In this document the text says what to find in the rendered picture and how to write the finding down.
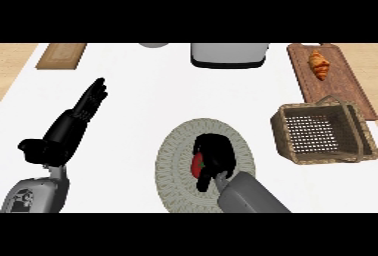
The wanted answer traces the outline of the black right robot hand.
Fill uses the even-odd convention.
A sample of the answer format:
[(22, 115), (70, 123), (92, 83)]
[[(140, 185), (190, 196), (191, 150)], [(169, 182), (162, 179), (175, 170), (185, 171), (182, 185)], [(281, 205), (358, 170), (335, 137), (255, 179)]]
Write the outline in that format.
[(219, 134), (200, 134), (194, 139), (193, 156), (197, 152), (202, 153), (205, 167), (200, 170), (199, 178), (196, 178), (196, 189), (199, 192), (205, 192), (209, 181), (219, 173), (225, 173), (227, 178), (233, 175), (236, 158), (228, 138)]

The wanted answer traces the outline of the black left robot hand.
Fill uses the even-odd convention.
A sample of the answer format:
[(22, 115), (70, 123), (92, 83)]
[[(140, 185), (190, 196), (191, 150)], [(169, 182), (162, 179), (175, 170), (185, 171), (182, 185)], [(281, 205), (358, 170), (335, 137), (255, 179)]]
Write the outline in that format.
[(24, 139), (17, 145), (24, 161), (58, 167), (66, 164), (78, 148), (86, 124), (107, 96), (104, 79), (97, 78), (72, 109), (54, 120), (41, 139)]

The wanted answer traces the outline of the round grey woven placemat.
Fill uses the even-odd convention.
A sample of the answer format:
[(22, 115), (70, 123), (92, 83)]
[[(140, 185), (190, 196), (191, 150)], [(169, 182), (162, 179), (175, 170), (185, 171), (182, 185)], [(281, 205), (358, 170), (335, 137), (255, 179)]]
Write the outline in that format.
[(190, 171), (194, 139), (206, 133), (225, 136), (233, 147), (236, 167), (228, 180), (239, 171), (255, 175), (250, 150), (239, 132), (215, 119), (185, 121), (166, 135), (154, 161), (156, 191), (169, 213), (221, 213), (215, 183), (209, 182), (206, 192), (200, 193)]

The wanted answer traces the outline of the brown wicker basket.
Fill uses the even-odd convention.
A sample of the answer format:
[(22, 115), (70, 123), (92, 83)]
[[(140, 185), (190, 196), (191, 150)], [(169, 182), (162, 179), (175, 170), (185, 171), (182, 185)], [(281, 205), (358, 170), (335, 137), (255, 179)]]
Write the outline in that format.
[(327, 95), (283, 104), (270, 118), (275, 150), (298, 165), (378, 159), (378, 146), (355, 104)]

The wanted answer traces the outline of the pale wooden board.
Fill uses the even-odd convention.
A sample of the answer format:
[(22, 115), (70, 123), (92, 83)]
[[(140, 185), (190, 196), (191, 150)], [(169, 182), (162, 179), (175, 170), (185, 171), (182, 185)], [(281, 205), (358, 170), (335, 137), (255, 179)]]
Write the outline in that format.
[(35, 68), (38, 70), (75, 70), (85, 43), (50, 43)]

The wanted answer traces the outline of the white and black appliance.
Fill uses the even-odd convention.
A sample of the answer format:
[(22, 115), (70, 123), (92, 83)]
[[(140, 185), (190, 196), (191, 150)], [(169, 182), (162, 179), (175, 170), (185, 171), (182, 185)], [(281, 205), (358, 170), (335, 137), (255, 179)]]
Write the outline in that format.
[(212, 69), (258, 68), (267, 49), (267, 43), (191, 43), (190, 63)]

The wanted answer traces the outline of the dark wooden cutting board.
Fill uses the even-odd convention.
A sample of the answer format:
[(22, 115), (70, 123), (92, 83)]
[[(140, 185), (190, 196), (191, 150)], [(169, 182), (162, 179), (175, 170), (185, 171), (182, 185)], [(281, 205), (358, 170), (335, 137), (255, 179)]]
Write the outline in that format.
[[(317, 50), (330, 62), (327, 76), (318, 80), (308, 65), (311, 52)], [(378, 120), (371, 104), (354, 76), (339, 47), (330, 43), (302, 45), (292, 43), (286, 47), (296, 81), (305, 103), (317, 102), (324, 96), (335, 95), (340, 100), (352, 102), (366, 121)]]

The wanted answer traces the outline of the golden croissant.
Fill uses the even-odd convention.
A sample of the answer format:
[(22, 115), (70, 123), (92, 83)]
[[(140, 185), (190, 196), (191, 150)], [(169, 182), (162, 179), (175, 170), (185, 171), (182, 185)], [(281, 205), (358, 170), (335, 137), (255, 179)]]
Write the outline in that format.
[(312, 71), (315, 78), (323, 81), (327, 76), (327, 71), (330, 67), (329, 61), (317, 50), (314, 50), (308, 56), (308, 66)]

